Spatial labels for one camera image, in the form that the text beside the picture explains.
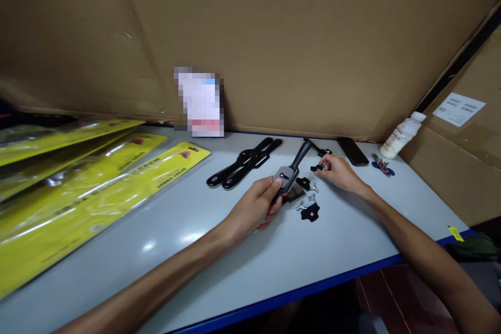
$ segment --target white label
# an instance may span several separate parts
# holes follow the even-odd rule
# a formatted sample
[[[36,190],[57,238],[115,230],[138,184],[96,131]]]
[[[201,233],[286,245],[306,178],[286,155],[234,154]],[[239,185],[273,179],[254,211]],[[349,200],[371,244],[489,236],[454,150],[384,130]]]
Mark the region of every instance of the white label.
[[[460,127],[485,106],[484,102],[451,93],[433,112],[435,116]]]

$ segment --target white bottle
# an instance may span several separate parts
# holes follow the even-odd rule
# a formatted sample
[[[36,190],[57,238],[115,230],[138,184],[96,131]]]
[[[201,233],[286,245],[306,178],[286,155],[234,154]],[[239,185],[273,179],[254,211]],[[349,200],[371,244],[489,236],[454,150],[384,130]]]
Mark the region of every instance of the white bottle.
[[[406,118],[380,147],[379,152],[383,157],[389,159],[396,157],[398,152],[418,133],[421,121],[425,119],[426,115],[416,111],[412,113],[411,117]]]

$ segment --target blue table edge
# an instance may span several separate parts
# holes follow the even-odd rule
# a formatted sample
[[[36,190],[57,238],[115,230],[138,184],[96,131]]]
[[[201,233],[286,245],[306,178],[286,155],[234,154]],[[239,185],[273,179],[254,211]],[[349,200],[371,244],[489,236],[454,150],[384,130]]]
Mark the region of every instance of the blue table edge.
[[[468,229],[461,232],[461,236],[468,237],[475,233],[474,230]],[[440,246],[444,246],[446,244],[452,243],[456,241],[454,236],[448,236],[443,239],[437,240],[437,243]],[[304,297],[313,295],[317,292],[326,290],[328,288],[334,287],[336,285],[348,282],[352,279],[361,277],[365,274],[369,274],[373,271],[377,271],[383,269],[385,267],[397,264],[399,262],[404,261],[400,254],[396,254],[394,256],[384,258],[382,260],[376,261],[374,263],[361,266],[359,268],[346,271],[344,273],[338,274],[336,276],[323,279],[321,281],[300,287],[298,289],[285,292],[283,294],[270,297],[266,300],[262,300],[260,302],[244,306],[239,309],[235,309],[234,311],[223,313],[222,315],[215,316],[212,318],[208,318],[204,321],[200,321],[195,324],[191,324],[185,326],[180,329],[176,329],[173,331],[169,331],[169,334],[174,333],[189,333],[189,334],[202,334],[208,333],[217,329],[221,329],[225,326],[229,326],[232,324],[236,324],[239,321],[245,320],[247,318],[251,318],[253,316],[257,316],[264,312],[270,311],[272,309],[278,308],[279,306],[292,303],[293,301],[302,299]]]

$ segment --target table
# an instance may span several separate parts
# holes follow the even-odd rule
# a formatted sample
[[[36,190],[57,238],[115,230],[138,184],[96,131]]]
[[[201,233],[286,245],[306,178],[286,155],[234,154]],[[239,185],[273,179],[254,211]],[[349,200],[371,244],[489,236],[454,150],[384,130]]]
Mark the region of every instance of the table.
[[[236,187],[210,188],[206,179],[255,147],[264,135],[227,133],[224,139],[194,139],[172,128],[143,126],[167,135],[143,161],[190,141],[212,155],[133,212],[0,302],[2,332],[46,333],[101,303],[180,251],[218,224],[254,180],[292,163],[303,140],[281,137],[283,144]],[[334,140],[315,139],[320,148],[344,156]],[[368,159],[373,144],[358,143]],[[309,167],[313,149],[300,165],[300,177],[317,184],[319,219],[301,220],[298,205],[285,205],[272,225],[253,234],[238,249],[212,265],[183,289],[140,330],[209,332],[265,312],[401,260],[398,250],[357,197],[320,179]],[[370,164],[357,174],[387,202],[441,244],[452,241],[449,225],[471,230],[399,157],[388,178]]]

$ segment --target metal bolt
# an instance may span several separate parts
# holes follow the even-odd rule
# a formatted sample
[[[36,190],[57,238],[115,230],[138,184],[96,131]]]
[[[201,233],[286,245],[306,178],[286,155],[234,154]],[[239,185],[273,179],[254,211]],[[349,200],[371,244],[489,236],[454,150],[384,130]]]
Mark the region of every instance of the metal bolt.
[[[306,208],[303,206],[303,204],[304,204],[304,201],[301,201],[301,203],[299,204],[299,206],[296,207],[296,211],[298,211],[299,209],[305,210]]]

